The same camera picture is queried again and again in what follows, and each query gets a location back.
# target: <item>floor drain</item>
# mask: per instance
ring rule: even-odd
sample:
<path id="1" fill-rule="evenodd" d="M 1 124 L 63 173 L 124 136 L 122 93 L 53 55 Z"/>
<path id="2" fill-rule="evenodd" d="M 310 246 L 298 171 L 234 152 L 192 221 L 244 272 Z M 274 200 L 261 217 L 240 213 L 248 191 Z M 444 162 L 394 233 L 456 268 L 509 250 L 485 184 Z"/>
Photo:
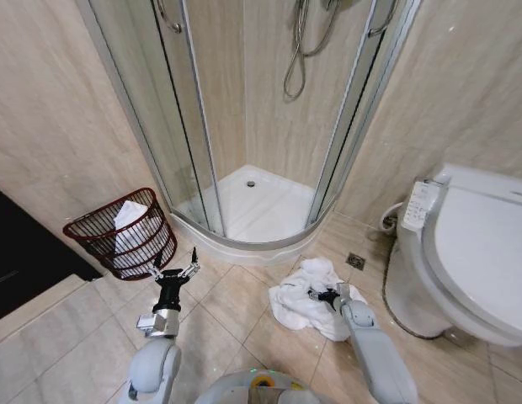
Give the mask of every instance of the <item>floor drain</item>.
<path id="1" fill-rule="evenodd" d="M 361 256 L 350 252 L 349 256 L 347 257 L 347 261 L 345 262 L 348 263 L 351 267 L 357 268 L 360 271 L 364 270 L 365 259 L 363 259 Z"/>

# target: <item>shower door handle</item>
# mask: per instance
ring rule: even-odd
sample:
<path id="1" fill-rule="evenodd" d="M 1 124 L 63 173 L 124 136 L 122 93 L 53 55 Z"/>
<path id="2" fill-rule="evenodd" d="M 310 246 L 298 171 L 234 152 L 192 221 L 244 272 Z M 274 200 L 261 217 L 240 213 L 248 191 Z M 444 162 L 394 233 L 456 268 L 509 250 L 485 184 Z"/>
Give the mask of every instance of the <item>shower door handle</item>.
<path id="1" fill-rule="evenodd" d="M 394 17 L 394 13 L 396 12 L 398 3 L 399 3 L 399 0 L 392 0 L 392 4 L 390 6 L 390 11 L 388 12 L 388 15 L 386 16 L 385 22 L 382 23 L 382 25 L 379 28 L 370 29 L 368 31 L 368 38 L 382 34 L 383 32 L 386 31 L 386 28 L 388 28 L 388 24 L 392 21 L 392 18 Z"/>
<path id="2" fill-rule="evenodd" d="M 164 0 L 157 0 L 158 12 L 162 16 L 164 23 L 168 26 L 170 30 L 172 30 L 175 34 L 180 34 L 183 32 L 183 26 L 180 23 L 172 23 L 168 17 L 168 12 L 166 11 L 166 7 L 163 4 Z"/>

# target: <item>red wicker basket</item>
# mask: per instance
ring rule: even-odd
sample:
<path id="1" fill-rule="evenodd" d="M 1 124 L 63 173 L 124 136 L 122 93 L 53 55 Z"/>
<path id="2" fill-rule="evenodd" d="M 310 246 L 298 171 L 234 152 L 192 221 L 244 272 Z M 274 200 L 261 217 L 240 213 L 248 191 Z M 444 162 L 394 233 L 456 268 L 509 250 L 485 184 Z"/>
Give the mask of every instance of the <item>red wicker basket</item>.
<path id="1" fill-rule="evenodd" d="M 144 205 L 147 210 L 127 226 L 115 229 L 115 217 L 126 201 Z M 67 224 L 63 233 L 122 280 L 151 276 L 149 269 L 155 262 L 158 269 L 165 267 L 177 249 L 177 239 L 150 188 L 138 189 L 87 213 Z"/>

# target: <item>crumpled white towel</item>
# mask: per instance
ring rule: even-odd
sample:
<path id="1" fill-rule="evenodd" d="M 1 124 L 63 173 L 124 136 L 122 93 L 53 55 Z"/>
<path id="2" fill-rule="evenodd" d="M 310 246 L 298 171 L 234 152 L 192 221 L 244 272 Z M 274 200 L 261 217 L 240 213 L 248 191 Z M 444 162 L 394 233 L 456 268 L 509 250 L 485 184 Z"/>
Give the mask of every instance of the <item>crumpled white towel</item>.
<path id="1" fill-rule="evenodd" d="M 324 301 L 314 301 L 308 290 L 326 292 L 343 282 L 326 258 L 305 259 L 298 271 L 269 289 L 270 306 L 276 320 L 291 330 L 315 327 L 326 338 L 344 341 L 350 336 L 344 319 Z M 367 303 L 359 291 L 350 285 L 351 299 Z"/>
<path id="2" fill-rule="evenodd" d="M 119 230 L 130 223 L 137 221 L 142 217 L 146 211 L 145 205 L 138 204 L 131 200 L 127 200 L 120 208 L 119 213 L 114 218 L 115 229 Z M 159 217 L 146 218 L 136 223 L 133 227 L 126 229 L 119 233 L 115 239 L 115 253 L 119 254 L 128 251 L 132 248 L 138 247 L 148 237 L 154 234 L 155 230 L 161 224 Z M 147 260 L 156 254 L 163 247 L 164 240 L 161 237 L 154 237 L 149 243 L 145 244 L 143 248 L 136 251 L 138 259 L 134 262 Z"/>

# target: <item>toilet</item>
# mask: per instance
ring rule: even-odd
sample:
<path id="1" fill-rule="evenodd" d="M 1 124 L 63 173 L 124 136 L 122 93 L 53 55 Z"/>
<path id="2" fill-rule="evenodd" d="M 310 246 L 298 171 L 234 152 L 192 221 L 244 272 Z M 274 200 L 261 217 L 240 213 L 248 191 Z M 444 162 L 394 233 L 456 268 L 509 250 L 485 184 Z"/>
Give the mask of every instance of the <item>toilet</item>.
<path id="1" fill-rule="evenodd" d="M 522 180 L 444 164 L 398 212 L 385 284 L 397 323 L 522 345 Z"/>

